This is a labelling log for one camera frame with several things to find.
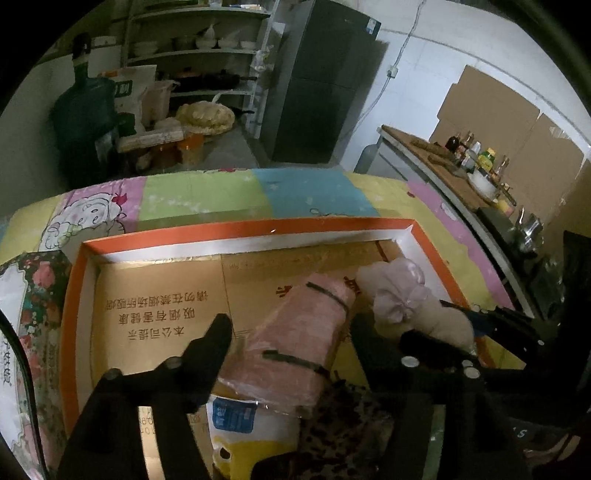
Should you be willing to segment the white plush bear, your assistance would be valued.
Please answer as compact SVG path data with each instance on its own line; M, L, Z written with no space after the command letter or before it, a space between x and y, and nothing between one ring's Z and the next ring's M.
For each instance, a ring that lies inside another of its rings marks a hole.
M370 304L380 336L394 340L415 330L469 354L477 353L467 315L441 303L415 262L399 257L363 266L356 273L356 284Z

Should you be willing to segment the leopard print soft pouch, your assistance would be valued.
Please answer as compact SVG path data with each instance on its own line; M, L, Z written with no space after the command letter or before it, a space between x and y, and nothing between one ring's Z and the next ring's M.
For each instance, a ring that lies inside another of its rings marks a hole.
M295 479L377 479L393 433L393 417L369 388L332 382L301 421Z

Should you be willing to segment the pink soft bundle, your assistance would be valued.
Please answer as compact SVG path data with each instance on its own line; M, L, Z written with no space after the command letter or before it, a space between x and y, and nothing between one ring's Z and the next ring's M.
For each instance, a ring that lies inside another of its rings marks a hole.
M344 280L312 274L228 355L219 381L285 414L314 410L355 300Z

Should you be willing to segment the wooden side counter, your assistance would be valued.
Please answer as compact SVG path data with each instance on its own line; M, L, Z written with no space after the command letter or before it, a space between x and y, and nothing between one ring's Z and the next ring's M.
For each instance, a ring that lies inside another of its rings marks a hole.
M422 180L438 192L486 254L512 304L520 307L526 315L541 319L542 311L531 290L518 277L517 264L510 260L502 245L477 215L479 209L487 206L485 199L466 179L446 169L449 164L446 159L420 148L417 137L387 125L379 127L378 133L378 154L401 175L411 170L413 173L408 176L410 180Z

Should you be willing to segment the white yellow snack packet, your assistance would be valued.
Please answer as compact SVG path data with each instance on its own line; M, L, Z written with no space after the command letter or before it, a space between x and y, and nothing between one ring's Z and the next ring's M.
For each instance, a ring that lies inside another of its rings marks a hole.
M213 465L224 479L249 479L259 461L297 450L297 417L217 395L209 397L206 412Z

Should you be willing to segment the white bowl on counter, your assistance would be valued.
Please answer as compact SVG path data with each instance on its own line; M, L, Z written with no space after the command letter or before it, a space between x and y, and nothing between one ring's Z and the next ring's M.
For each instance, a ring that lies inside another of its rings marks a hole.
M492 201L497 193L497 186L480 170L468 174L468 182L483 198Z

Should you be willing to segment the orange rimmed cardboard tray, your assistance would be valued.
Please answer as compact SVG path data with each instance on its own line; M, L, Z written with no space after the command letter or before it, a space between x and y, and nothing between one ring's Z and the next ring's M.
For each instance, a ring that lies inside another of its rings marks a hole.
M72 430L99 377L155 368L228 315L248 334L308 275L355 286L356 270L406 257L458 305L513 308L482 249L412 219L322 217L197 224L100 237L82 232L62 317L60 393Z

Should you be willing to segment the yellow-green condiment bottle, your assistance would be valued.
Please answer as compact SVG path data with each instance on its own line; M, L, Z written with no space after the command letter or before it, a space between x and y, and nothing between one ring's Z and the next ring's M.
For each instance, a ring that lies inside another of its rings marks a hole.
M492 148L487 148L483 150L477 159L477 163L480 168L484 169L486 172L490 172L493 169L494 163L496 160L496 152Z

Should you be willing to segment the floral tissue pack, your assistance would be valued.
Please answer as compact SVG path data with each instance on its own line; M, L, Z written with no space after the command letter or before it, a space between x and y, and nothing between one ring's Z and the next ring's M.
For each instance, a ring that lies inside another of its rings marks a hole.
M41 465L35 446L22 370L5 337L1 338L1 435L31 479L53 479L66 445L58 363L70 270L71 263L60 251L25 253L1 266L1 311L28 360L46 465Z

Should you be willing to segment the colourful cartoon table cloth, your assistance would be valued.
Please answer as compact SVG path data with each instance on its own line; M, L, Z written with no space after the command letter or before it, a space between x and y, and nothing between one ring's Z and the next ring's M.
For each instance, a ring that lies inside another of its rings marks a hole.
M447 232L459 244L480 249L458 216L415 182L324 169L195 171L111 181L22 208L1 221L1 266L25 253L60 251L72 270L68 251L86 229L109 237L197 224L322 217L412 219L429 235ZM32 423L45 466L38 419Z

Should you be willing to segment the black refrigerator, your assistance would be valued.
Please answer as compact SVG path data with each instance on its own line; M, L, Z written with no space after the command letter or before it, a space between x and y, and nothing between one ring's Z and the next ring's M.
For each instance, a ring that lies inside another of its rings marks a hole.
M287 23L260 142L270 161L331 160L381 23L335 1L304 1Z

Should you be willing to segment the beige sack on floor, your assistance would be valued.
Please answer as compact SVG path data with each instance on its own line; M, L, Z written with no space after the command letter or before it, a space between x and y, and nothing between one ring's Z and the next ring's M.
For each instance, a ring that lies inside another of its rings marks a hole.
M235 113L228 107L207 101L182 105L175 118L184 130L204 136L221 135L235 124Z

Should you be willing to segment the white paper bag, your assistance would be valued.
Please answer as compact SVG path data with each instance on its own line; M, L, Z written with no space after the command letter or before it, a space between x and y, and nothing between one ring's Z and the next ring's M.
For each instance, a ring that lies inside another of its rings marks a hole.
M108 78L115 83L115 110L119 114L133 115L136 133L145 131L142 124L142 102L146 92L155 82L156 69L156 65L140 65L99 74L100 77Z

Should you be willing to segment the metal storage shelf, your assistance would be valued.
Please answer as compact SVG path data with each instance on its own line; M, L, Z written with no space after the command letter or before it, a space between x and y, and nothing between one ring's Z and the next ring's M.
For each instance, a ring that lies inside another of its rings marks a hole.
M131 1L124 66L154 65L173 82L169 113L217 101L259 136L279 1Z

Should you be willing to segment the cardboard sheet on wall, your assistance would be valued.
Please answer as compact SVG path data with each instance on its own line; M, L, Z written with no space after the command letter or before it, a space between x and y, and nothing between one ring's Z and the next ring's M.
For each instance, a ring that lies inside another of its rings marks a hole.
M503 179L520 206L541 217L546 241L565 230L590 234L589 149L576 145L547 115L493 77L464 68L437 114L430 136L444 144L457 132L471 132L510 163Z

